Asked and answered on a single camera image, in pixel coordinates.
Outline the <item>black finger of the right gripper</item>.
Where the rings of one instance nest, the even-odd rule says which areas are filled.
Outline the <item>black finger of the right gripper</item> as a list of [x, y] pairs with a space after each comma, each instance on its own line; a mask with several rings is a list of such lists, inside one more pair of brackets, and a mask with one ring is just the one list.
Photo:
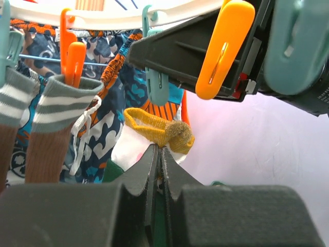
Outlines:
[[[193, 93], [220, 10], [198, 16], [161, 33], [135, 42], [128, 63], [169, 76], [169, 81]], [[252, 26], [219, 90], [213, 98], [241, 102], [246, 96], [247, 74], [243, 71], [256, 29]]]

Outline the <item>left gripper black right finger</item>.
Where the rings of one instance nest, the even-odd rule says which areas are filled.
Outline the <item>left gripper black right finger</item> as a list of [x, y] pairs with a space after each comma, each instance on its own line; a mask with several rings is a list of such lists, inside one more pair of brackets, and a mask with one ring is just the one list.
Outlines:
[[323, 246], [286, 186], [205, 186], [161, 151], [168, 246]]

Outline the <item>teal clothespin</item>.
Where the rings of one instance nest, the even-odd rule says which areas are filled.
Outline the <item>teal clothespin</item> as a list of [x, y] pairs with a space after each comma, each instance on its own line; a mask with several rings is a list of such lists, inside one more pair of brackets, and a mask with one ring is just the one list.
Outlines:
[[264, 76], [283, 95], [296, 95], [319, 77], [328, 59], [328, 1], [276, 1]]

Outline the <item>green sock yellow dots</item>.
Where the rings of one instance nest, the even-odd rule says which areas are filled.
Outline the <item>green sock yellow dots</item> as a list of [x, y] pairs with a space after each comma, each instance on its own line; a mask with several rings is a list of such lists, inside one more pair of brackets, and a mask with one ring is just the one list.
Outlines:
[[195, 179], [179, 163], [194, 144], [191, 128], [140, 108], [128, 108], [123, 115], [103, 178], [118, 190], [111, 246], [188, 246], [182, 188]]

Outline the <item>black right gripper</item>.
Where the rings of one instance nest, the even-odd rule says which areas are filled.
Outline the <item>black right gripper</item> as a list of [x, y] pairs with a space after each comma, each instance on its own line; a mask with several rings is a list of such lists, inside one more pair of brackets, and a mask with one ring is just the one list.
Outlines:
[[319, 77], [312, 85], [301, 93], [296, 95], [283, 95], [273, 91], [267, 84], [264, 76], [264, 64], [268, 50], [271, 23], [276, 1], [271, 1], [271, 12], [266, 23], [266, 38], [263, 42], [262, 53], [264, 60], [257, 76], [257, 82], [260, 84], [258, 91], [264, 95], [275, 97], [299, 109], [302, 109], [312, 115], [319, 116], [328, 114], [328, 59], [320, 73]]

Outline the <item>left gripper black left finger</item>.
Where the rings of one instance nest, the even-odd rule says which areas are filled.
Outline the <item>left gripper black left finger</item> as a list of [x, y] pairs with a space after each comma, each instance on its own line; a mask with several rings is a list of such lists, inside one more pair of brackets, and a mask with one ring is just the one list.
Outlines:
[[1, 194], [1, 246], [152, 246], [159, 149], [102, 184], [23, 184]]

